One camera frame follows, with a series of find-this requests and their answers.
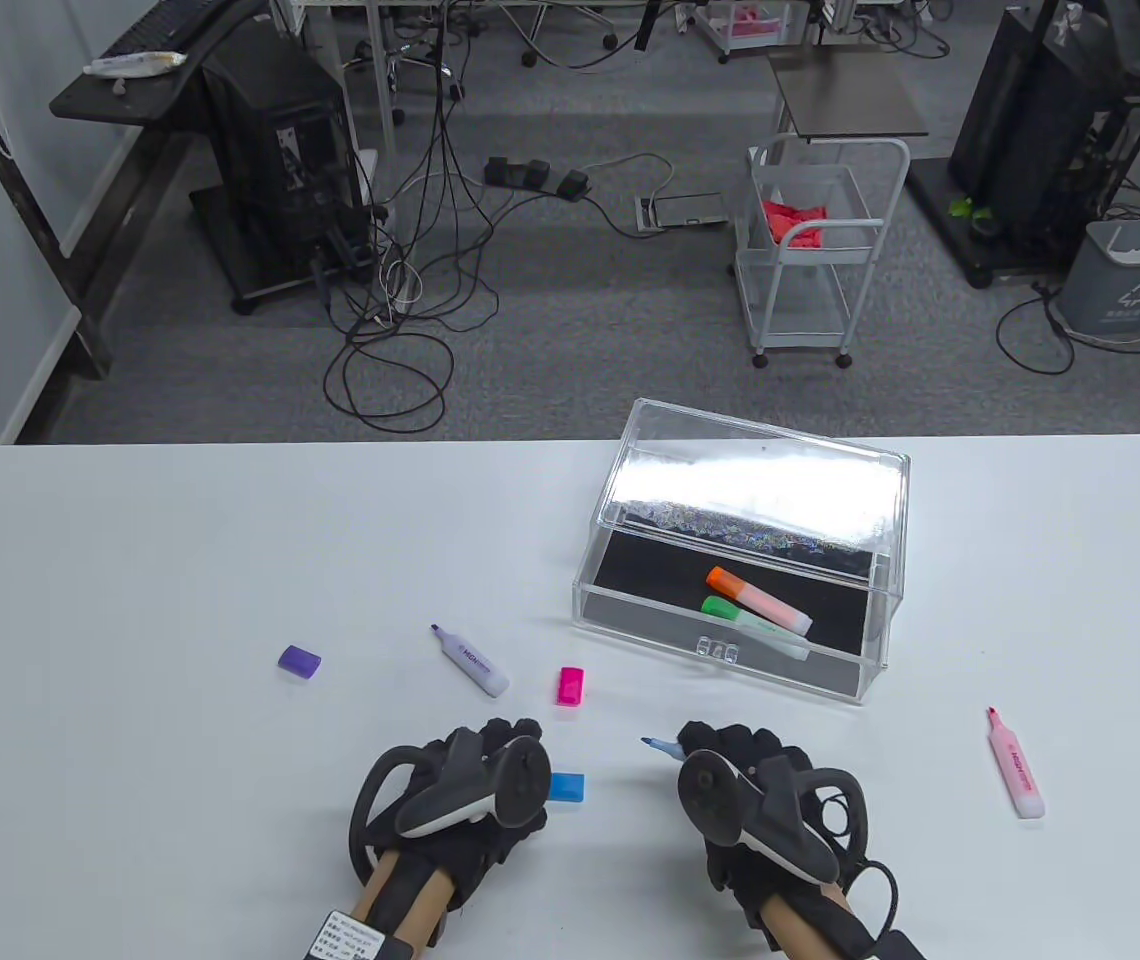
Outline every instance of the black computer case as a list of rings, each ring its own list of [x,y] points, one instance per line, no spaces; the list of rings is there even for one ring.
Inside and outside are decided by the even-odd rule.
[[[270,18],[237,27],[205,63],[210,141],[241,229],[308,262],[364,221],[337,82]]]
[[[1051,29],[1015,91],[1032,24],[1023,10],[1001,18],[948,172],[1015,242],[1074,247],[1140,150],[1140,81],[1124,76],[1108,24],[1086,14],[1075,29]],[[997,129],[1007,96],[1018,109]]]

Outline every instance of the hand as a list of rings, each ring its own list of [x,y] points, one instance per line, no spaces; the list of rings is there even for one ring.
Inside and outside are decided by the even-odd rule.
[[[779,737],[767,730],[756,733],[743,724],[712,730],[707,723],[692,721],[686,723],[678,734],[681,749],[686,755],[694,750],[712,750],[724,756],[744,776],[758,787],[756,773],[763,760],[771,756],[785,756],[797,771],[809,771],[813,764],[809,756],[797,746],[783,746]],[[840,837],[823,825],[822,800],[813,791],[800,796],[803,820],[808,827],[816,829],[823,840],[832,847],[841,865],[841,887],[848,888],[849,882],[858,876],[862,869],[848,851],[839,843]],[[873,938],[853,914],[849,914],[838,902],[823,895],[819,887],[795,877],[780,864],[765,859],[758,852],[749,851],[739,844],[733,847],[722,847],[705,841],[708,855],[708,879],[716,890],[734,893],[734,900],[743,909],[749,927],[758,929],[766,936],[771,950],[779,950],[779,943],[771,936],[769,929],[762,922],[762,909],[772,896],[780,896],[788,902],[798,914],[803,916],[814,929],[817,929],[831,943],[840,955],[864,955],[872,946]],[[862,860],[860,851],[858,860]]]
[[[510,724],[496,718],[480,730],[480,737],[482,737],[482,755],[488,758],[514,737],[534,737],[535,740],[538,740],[539,737],[543,737],[543,731],[534,719],[519,719],[515,724]],[[430,745],[425,745],[423,750],[409,750],[400,756],[393,755],[393,763],[386,767],[386,771],[380,771],[382,776],[377,776],[377,781],[382,783],[386,773],[391,772],[394,765],[413,763],[414,772],[410,775],[409,784],[406,786],[406,791],[392,800],[386,810],[374,817],[369,825],[364,823],[364,813],[360,810],[363,804],[359,802],[358,810],[355,810],[352,815],[352,825],[349,832],[349,852],[352,865],[364,882],[369,880],[372,869],[368,852],[366,852],[368,847],[373,847],[377,857],[386,851],[414,855],[433,868],[443,870],[450,877],[455,884],[450,910],[457,910],[464,905],[477,890],[489,868],[503,863],[512,852],[512,847],[519,845],[535,831],[543,829],[543,824],[547,823],[548,819],[547,813],[539,810],[534,819],[523,825],[502,827],[492,815],[487,815],[475,823],[457,823],[442,829],[442,831],[416,837],[413,840],[400,836],[394,827],[397,813],[412,797],[437,783],[446,759],[446,751],[450,748],[454,738],[455,734],[451,733],[445,741],[433,740]],[[374,787],[375,791],[378,790],[378,783]]]

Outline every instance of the pink highlighter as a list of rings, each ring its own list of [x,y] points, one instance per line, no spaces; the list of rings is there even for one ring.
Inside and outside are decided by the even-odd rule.
[[[771,623],[776,623],[784,630],[792,630],[798,636],[806,636],[806,632],[814,621],[795,607],[782,602],[777,596],[771,596],[759,586],[752,586],[742,577],[735,577],[730,570],[722,570],[714,567],[708,573],[708,586],[717,593],[725,594],[736,603],[742,603],[750,611],[765,617]]]
[[[1001,714],[995,707],[987,708],[987,718],[992,724],[987,741],[992,745],[992,752],[996,755],[996,765],[1001,767],[1001,778],[1005,781],[1005,789],[1010,791],[1013,808],[1021,819],[1044,817],[1047,802],[1042,799],[1036,781],[1032,780],[1032,767],[1028,767],[1028,759],[1023,755],[1018,737],[1001,723]]]

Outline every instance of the reflective box lid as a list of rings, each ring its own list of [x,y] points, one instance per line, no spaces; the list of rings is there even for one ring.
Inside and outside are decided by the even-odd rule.
[[[903,595],[907,456],[640,399],[600,524]]]

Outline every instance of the pink marker cap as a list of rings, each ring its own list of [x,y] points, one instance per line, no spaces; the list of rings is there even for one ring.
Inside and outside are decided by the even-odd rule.
[[[557,681],[557,703],[562,707],[578,707],[583,703],[583,668],[562,667]]]

